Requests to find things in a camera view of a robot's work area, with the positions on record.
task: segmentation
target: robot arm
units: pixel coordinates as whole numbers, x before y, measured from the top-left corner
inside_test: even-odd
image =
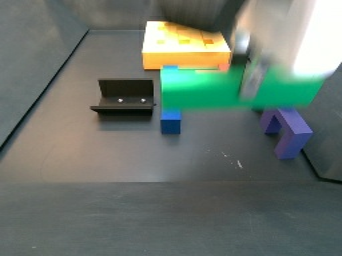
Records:
[[[297,78],[331,76],[342,60],[342,1],[249,0],[237,16],[236,50],[252,50],[241,97],[254,98],[270,66]]]

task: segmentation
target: purple block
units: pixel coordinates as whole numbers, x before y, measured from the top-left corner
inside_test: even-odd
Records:
[[[266,134],[278,133],[282,128],[285,129],[274,152],[280,159],[296,158],[313,135],[313,130],[297,110],[294,108],[266,110],[262,114],[261,126]]]

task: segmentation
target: orange box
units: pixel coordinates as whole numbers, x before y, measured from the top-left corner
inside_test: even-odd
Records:
[[[221,33],[164,21],[148,22],[142,54],[145,69],[161,69],[164,65],[212,68],[232,58]]]

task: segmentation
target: small blue cube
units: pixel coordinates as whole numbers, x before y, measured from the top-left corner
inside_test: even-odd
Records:
[[[181,134],[182,113],[180,110],[162,110],[162,134]]]

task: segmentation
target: gray wall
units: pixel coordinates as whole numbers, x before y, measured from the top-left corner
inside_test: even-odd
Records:
[[[303,115],[315,130],[305,153],[323,178],[342,181],[342,65]]]
[[[0,0],[0,6],[3,145],[89,29],[59,0]]]
[[[61,0],[95,30],[144,30],[148,20],[164,20],[156,0]]]
[[[90,29],[144,30],[169,20],[229,33],[245,0],[61,0]]]

